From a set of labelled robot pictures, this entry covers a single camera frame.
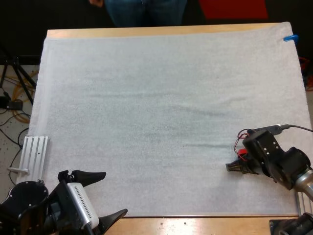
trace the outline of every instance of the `wooden table edge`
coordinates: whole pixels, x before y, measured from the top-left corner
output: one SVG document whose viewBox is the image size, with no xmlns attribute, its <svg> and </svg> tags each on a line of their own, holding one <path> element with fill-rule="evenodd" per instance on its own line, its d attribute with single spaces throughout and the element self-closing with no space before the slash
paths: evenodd
<svg viewBox="0 0 313 235">
<path fill-rule="evenodd" d="M 261 29 L 276 24 L 277 23 L 246 23 L 139 28 L 51 29 L 47 32 L 47 38 L 103 38 L 234 32 Z"/>
</svg>

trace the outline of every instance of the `person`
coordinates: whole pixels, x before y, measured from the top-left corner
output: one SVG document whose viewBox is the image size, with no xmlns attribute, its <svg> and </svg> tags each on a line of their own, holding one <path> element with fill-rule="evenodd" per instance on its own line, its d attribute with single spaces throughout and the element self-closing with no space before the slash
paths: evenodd
<svg viewBox="0 0 313 235">
<path fill-rule="evenodd" d="M 181 25 L 187 0 L 89 0 L 105 7 L 117 27 Z"/>
</svg>

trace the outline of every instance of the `metal cylinder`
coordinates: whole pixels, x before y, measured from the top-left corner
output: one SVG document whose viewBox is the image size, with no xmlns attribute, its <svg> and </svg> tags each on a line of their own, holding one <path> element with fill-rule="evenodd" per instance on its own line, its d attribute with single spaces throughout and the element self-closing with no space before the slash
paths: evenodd
<svg viewBox="0 0 313 235">
<path fill-rule="evenodd" d="M 313 170 L 310 169 L 301 175 L 294 185 L 294 190 L 305 193 L 313 201 Z"/>
</svg>

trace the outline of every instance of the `red wire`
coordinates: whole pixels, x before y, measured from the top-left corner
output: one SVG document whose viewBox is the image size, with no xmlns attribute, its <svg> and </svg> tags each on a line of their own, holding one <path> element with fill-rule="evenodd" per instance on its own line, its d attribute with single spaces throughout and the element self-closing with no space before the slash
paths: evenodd
<svg viewBox="0 0 313 235">
<path fill-rule="evenodd" d="M 248 134 L 248 133 L 243 133 L 243 134 L 241 134 L 241 132 L 239 132 L 238 133 L 238 135 L 237 135 L 237 139 L 236 139 L 236 141 L 235 141 L 235 145 L 234 145 L 234 151 L 235 151 L 235 153 L 237 154 L 237 156 L 239 157 L 239 158 L 241 158 L 243 161 L 247 161 L 247 159 L 245 159 L 244 157 L 242 157 L 239 153 L 238 153 L 238 151 L 236 150 L 236 147 L 237 147 L 237 144 L 238 144 L 238 142 L 239 142 L 239 140 L 244 140 L 245 138 L 247 138 L 247 137 L 249 137 L 250 135 Z"/>
</svg>

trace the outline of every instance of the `electrical cord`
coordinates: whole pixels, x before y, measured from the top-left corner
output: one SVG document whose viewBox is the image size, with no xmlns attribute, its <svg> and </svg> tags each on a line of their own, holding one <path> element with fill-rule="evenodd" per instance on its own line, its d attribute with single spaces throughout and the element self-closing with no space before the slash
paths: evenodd
<svg viewBox="0 0 313 235">
<path fill-rule="evenodd" d="M 20 144 L 20 137 L 21 137 L 21 134 L 22 134 L 23 132 L 25 132 L 26 130 L 28 130 L 28 128 L 25 128 L 24 130 L 22 130 L 22 131 L 19 133 L 17 144 L 18 144 L 18 146 L 20 147 L 20 149 L 18 150 L 18 152 L 17 152 L 16 155 L 14 156 L 14 158 L 13 158 L 13 160 L 11 161 L 11 164 L 10 164 L 9 167 L 12 167 L 14 160 L 17 158 L 17 156 L 19 155 L 20 151 L 23 149 L 23 145 Z M 11 178 L 11 171 L 9 171 L 9 178 L 10 178 L 10 181 L 12 182 L 12 184 L 16 185 L 16 184 L 14 183 L 14 181 L 12 180 L 12 178 Z"/>
<path fill-rule="evenodd" d="M 5 114 L 5 113 L 6 113 L 6 111 L 8 111 L 8 110 L 6 109 L 4 112 L 2 112 L 2 113 L 0 113 L 0 114 Z"/>
<path fill-rule="evenodd" d="M 25 113 L 23 110 L 22 110 L 22 112 L 23 112 L 23 113 L 19 113 L 19 114 L 13 115 L 12 117 L 10 117 L 7 121 L 5 121 L 5 122 L 4 122 L 3 124 L 1 124 L 0 126 L 4 126 L 9 120 L 11 120 L 12 118 L 14 118 L 15 116 L 18 116 L 18 115 L 25 115 L 25 116 L 27 116 L 27 117 L 30 118 L 30 115 L 29 115 L 29 114 Z"/>
<path fill-rule="evenodd" d="M 299 129 L 302 129 L 302 130 L 313 132 L 313 130 L 311 130 L 309 128 L 305 128 L 305 127 L 297 126 L 297 125 L 286 124 L 286 125 L 281 125 L 280 127 L 282 128 L 282 130 L 286 130 L 286 129 L 289 129 L 291 127 L 295 127 L 295 128 L 299 128 Z"/>
<path fill-rule="evenodd" d="M 22 148 L 23 147 L 23 145 L 22 144 L 20 144 L 20 137 L 21 137 L 21 134 L 24 132 L 24 131 L 27 131 L 29 128 L 27 127 L 27 128 L 25 128 L 24 130 L 22 130 L 20 133 L 19 133 L 19 136 L 18 136 L 18 145 Z"/>
<path fill-rule="evenodd" d="M 2 132 L 2 133 L 5 135 L 5 137 L 7 137 L 12 143 L 17 144 L 17 145 L 20 147 L 20 145 L 19 145 L 17 142 L 15 142 L 14 140 L 12 140 L 6 133 L 4 133 L 1 129 L 0 129 L 0 132 Z"/>
<path fill-rule="evenodd" d="M 16 153 L 16 155 L 15 155 L 15 157 L 13 158 L 13 160 L 12 160 L 12 162 L 11 162 L 11 164 L 10 164 L 9 167 L 12 167 L 14 160 L 16 159 L 16 157 L 18 156 L 18 154 L 20 153 L 21 150 L 22 150 L 22 148 L 20 148 L 20 149 L 18 150 L 18 152 Z M 9 172 L 9 178 L 10 178 L 12 184 L 16 185 L 16 184 L 13 182 L 12 178 L 11 178 L 11 171 Z"/>
</svg>

